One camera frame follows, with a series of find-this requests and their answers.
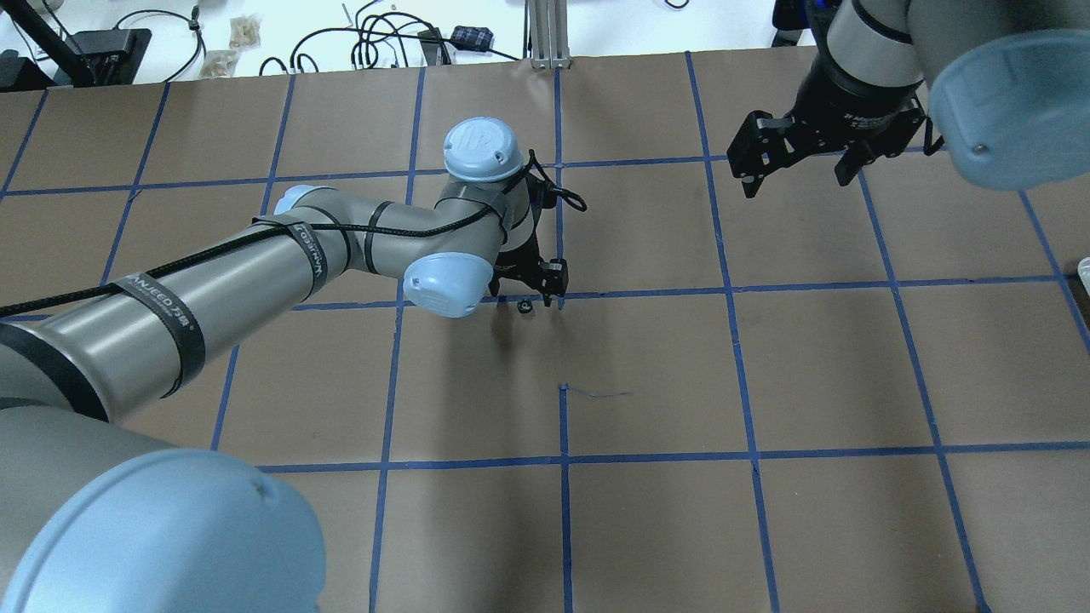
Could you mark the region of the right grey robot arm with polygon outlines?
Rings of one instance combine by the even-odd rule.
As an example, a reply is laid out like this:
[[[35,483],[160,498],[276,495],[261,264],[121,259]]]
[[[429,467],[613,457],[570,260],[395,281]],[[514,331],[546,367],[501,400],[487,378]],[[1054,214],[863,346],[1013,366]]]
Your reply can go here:
[[[867,164],[946,151],[974,187],[1021,191],[1089,167],[1086,1],[778,1],[780,31],[818,55],[794,108],[749,113],[727,151],[755,197],[772,172],[840,154],[849,185]]]

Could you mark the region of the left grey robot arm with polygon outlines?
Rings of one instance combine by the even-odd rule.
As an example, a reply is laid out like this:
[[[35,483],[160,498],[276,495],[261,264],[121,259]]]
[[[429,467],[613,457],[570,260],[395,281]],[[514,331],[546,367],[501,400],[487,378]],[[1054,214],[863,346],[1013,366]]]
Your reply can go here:
[[[219,450],[118,421],[175,395],[206,364],[346,271],[400,280],[447,318],[502,278],[550,302],[567,264],[542,259],[557,187],[495,117],[443,143],[431,209],[334,187],[289,187],[244,232],[105,286],[3,308],[72,304],[3,323],[4,612],[317,612],[322,528],[296,489]]]

